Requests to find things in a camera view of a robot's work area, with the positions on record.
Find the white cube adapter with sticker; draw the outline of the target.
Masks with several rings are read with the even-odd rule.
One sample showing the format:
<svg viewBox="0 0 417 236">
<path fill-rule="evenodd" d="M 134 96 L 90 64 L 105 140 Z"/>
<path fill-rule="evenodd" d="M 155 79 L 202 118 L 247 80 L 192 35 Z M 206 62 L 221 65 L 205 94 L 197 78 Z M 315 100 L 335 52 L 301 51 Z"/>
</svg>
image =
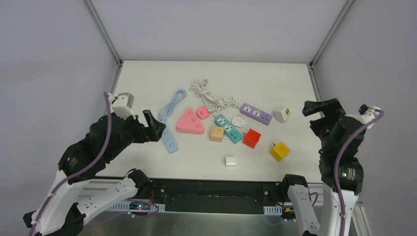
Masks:
<svg viewBox="0 0 417 236">
<path fill-rule="evenodd" d="M 288 106 L 277 106 L 273 110 L 273 116 L 279 122 L 286 122 L 291 116 L 291 109 Z"/>
</svg>

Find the light blue power strip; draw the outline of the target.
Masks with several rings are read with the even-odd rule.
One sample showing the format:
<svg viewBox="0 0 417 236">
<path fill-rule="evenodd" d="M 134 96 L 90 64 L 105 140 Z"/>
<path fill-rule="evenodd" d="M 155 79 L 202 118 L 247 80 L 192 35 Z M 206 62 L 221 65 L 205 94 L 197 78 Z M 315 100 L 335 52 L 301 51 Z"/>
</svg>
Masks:
<svg viewBox="0 0 417 236">
<path fill-rule="evenodd" d="M 173 154 L 179 150 L 179 147 L 168 127 L 166 127 L 162 133 L 161 139 L 163 140 L 168 152 Z"/>
</svg>

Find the pink triangular plug adapter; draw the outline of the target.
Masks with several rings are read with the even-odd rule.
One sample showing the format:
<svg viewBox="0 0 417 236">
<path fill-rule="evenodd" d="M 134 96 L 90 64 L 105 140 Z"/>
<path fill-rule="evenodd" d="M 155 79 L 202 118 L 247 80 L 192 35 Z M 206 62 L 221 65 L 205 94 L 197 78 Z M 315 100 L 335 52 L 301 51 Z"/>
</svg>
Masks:
<svg viewBox="0 0 417 236">
<path fill-rule="evenodd" d="M 179 119 L 176 130 L 180 133 L 203 135 L 205 127 L 192 108 L 187 108 Z"/>
</svg>

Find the pink square plug adapter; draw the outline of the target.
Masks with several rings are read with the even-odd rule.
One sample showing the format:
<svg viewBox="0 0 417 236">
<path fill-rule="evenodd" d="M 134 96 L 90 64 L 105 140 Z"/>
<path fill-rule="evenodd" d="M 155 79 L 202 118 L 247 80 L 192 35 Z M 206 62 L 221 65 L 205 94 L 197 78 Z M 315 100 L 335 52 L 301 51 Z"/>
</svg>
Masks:
<svg viewBox="0 0 417 236">
<path fill-rule="evenodd" d="M 198 118 L 204 120 L 210 117 L 211 112 L 208 110 L 206 106 L 201 106 L 198 109 L 196 109 L 196 114 Z"/>
</svg>

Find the yellow cube plug adapter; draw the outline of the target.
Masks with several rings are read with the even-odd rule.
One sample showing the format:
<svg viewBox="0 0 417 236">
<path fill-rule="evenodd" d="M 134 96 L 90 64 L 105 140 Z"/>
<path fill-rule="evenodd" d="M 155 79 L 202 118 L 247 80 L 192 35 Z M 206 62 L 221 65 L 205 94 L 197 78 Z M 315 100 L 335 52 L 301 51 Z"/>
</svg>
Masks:
<svg viewBox="0 0 417 236">
<path fill-rule="evenodd" d="M 282 161 L 290 152 L 291 150 L 289 147 L 286 146 L 283 142 L 279 142 L 277 144 L 273 143 L 269 151 L 270 155 L 277 162 Z"/>
</svg>

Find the purple socket adapter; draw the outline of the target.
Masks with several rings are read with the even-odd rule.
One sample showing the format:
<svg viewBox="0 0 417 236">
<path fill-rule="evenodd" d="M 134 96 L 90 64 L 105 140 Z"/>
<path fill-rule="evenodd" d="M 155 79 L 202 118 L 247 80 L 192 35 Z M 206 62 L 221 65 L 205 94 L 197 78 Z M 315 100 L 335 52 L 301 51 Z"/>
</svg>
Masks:
<svg viewBox="0 0 417 236">
<path fill-rule="evenodd" d="M 249 105 L 247 103 L 243 103 L 242 106 L 239 109 L 239 112 L 242 115 L 247 116 L 248 118 L 251 118 L 263 125 L 270 125 L 270 122 L 272 121 L 272 115 L 262 111 L 252 105 Z"/>
</svg>

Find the beige wooden cube adapter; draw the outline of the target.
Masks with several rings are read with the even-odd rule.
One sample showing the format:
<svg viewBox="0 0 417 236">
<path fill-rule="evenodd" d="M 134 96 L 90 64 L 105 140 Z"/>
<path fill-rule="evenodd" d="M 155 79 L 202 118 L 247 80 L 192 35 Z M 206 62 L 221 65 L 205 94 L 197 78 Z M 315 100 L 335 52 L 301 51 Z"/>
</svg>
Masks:
<svg viewBox="0 0 417 236">
<path fill-rule="evenodd" d="M 213 126 L 210 131 L 210 141 L 212 142 L 223 142 L 223 136 L 224 136 L 224 128 L 220 126 Z"/>
</svg>

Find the red cube plug adapter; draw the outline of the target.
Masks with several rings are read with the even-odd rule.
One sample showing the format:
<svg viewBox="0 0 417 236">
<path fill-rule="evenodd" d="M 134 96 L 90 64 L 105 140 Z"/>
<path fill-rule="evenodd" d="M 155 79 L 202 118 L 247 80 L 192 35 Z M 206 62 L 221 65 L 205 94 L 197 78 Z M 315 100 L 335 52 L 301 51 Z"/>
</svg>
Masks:
<svg viewBox="0 0 417 236">
<path fill-rule="evenodd" d="M 260 137 L 261 137 L 261 133 L 255 131 L 253 129 L 249 129 L 248 132 L 245 133 L 245 136 L 244 136 L 242 142 L 246 146 L 254 149 L 256 147 L 257 143 L 259 142 Z"/>
</svg>

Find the teal power strip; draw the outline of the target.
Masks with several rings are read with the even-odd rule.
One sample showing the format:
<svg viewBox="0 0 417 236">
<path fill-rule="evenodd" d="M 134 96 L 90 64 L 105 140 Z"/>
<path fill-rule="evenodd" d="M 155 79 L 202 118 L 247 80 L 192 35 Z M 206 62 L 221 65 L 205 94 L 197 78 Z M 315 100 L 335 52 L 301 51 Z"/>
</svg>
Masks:
<svg viewBox="0 0 417 236">
<path fill-rule="evenodd" d="M 216 116 L 214 118 L 214 123 L 217 126 L 224 128 L 224 134 L 229 138 L 229 140 L 233 144 L 237 144 L 243 139 L 242 134 L 223 115 Z"/>
</svg>

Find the white USB charger block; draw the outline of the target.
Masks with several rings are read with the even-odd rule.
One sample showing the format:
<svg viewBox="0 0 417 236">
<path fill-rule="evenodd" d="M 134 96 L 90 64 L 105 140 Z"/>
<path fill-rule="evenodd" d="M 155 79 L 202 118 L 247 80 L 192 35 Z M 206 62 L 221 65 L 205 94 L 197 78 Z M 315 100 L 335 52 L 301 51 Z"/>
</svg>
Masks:
<svg viewBox="0 0 417 236">
<path fill-rule="evenodd" d="M 234 156 L 226 156 L 224 158 L 224 163 L 225 163 L 225 167 L 227 168 L 235 167 L 237 164 L 237 159 Z"/>
</svg>

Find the white plug adapter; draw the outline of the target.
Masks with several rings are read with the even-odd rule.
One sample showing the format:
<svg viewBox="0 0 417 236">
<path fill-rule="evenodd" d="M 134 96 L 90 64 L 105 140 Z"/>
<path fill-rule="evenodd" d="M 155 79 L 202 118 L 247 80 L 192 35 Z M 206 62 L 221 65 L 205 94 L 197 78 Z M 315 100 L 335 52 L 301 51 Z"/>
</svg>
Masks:
<svg viewBox="0 0 417 236">
<path fill-rule="evenodd" d="M 231 124 L 237 128 L 244 128 L 246 121 L 245 118 L 241 114 L 239 114 L 237 116 L 232 117 Z"/>
</svg>

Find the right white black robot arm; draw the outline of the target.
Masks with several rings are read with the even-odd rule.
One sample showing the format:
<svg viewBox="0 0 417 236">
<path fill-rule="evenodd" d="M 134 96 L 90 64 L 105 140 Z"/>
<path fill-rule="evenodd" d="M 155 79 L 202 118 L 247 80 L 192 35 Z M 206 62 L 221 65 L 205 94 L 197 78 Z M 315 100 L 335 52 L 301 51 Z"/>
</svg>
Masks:
<svg viewBox="0 0 417 236">
<path fill-rule="evenodd" d="M 346 236 L 354 206 L 362 190 L 364 170 L 355 155 L 366 132 L 366 112 L 345 113 L 338 99 L 305 101 L 304 116 L 322 113 L 310 121 L 320 139 L 319 171 L 323 189 L 323 211 L 317 219 L 305 177 L 286 174 L 280 184 L 281 199 L 291 202 L 300 236 Z"/>
</svg>

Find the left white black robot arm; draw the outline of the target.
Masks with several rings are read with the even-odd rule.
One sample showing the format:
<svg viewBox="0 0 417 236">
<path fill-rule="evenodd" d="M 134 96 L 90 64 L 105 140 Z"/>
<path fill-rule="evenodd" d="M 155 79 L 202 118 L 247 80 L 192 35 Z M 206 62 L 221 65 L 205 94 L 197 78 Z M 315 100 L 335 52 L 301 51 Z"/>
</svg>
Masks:
<svg viewBox="0 0 417 236">
<path fill-rule="evenodd" d="M 77 200 L 83 188 L 131 144 L 157 142 L 166 125 L 144 110 L 147 123 L 136 115 L 120 118 L 115 113 L 93 123 L 86 136 L 70 145 L 58 163 L 51 190 L 42 205 L 24 214 L 31 236 L 75 236 L 101 212 L 125 199 L 146 198 L 151 180 L 141 170 L 134 170 L 115 187 L 85 202 Z"/>
</svg>

